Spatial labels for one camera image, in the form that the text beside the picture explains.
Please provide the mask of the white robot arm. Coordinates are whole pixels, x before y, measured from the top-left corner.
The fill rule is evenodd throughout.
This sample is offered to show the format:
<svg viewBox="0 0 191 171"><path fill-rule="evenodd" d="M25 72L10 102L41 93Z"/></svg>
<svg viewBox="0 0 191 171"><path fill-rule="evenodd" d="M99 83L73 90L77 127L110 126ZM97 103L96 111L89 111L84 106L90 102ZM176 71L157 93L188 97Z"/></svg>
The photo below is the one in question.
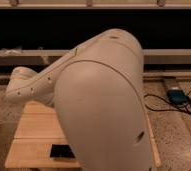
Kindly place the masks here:
<svg viewBox="0 0 191 171"><path fill-rule="evenodd" d="M156 171L143 66L143 50L134 35L109 29L39 73L15 68L6 98L54 108L83 171Z"/></svg>

